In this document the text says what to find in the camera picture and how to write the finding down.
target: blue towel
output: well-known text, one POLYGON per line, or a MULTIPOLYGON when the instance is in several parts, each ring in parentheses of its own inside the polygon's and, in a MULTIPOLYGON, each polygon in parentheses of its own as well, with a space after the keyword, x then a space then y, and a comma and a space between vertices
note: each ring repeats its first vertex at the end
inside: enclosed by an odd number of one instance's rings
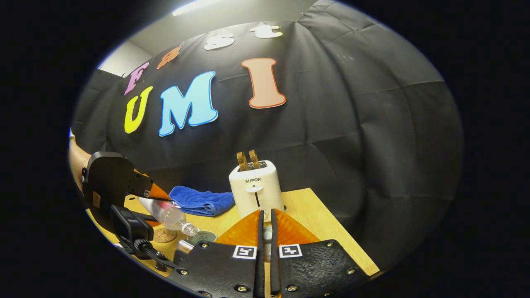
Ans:
POLYGON ((234 206, 234 195, 231 192, 214 194, 211 191, 197 191, 185 186, 175 186, 169 193, 184 213, 217 216, 234 206))

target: cork coaster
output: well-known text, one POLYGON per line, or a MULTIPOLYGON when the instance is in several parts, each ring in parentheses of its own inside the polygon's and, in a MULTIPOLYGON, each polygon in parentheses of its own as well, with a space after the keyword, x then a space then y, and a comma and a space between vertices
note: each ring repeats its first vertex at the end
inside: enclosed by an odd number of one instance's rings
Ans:
POLYGON ((160 228, 155 231, 153 240, 158 243, 168 243, 176 239, 176 231, 160 228))
POLYGON ((258 161, 258 156, 256 155, 256 151, 250 150, 249 151, 250 160, 252 161, 252 166, 254 169, 260 168, 260 162, 258 161))
POLYGON ((237 162, 239 163, 239 170, 240 171, 248 171, 250 170, 249 165, 246 162, 246 156, 243 152, 237 153, 237 162))

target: supor logo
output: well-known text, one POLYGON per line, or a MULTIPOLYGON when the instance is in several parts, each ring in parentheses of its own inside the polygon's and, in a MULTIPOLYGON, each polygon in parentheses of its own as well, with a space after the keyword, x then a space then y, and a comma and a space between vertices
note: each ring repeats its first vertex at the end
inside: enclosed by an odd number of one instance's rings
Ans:
POLYGON ((261 181, 261 178, 246 179, 245 183, 251 183, 251 182, 254 182, 254 181, 261 181))

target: letter m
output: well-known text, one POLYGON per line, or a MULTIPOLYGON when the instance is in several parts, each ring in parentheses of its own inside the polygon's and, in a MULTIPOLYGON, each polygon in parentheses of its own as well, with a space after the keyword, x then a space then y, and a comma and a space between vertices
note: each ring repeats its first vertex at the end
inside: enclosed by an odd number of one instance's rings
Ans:
POLYGON ((175 125, 171 123, 171 118, 182 129, 190 108, 191 116, 188 119, 188 124, 191 126, 198 126, 217 119, 218 113, 211 106, 210 94, 211 79, 214 76, 214 71, 196 76, 191 81, 185 96, 182 96, 177 86, 169 87, 160 94, 160 98, 163 101, 162 126, 158 131, 158 135, 163 137, 175 131, 175 125))

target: toaster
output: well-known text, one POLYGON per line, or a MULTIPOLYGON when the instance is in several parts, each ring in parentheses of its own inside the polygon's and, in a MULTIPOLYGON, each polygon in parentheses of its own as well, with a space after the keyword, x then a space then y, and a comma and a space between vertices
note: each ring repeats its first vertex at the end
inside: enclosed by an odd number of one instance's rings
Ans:
POLYGON ((271 209, 284 210, 278 172, 268 160, 259 161, 258 169, 248 165, 250 170, 241 171, 237 166, 228 176, 237 211, 244 218, 261 209, 263 221, 270 222, 271 209))

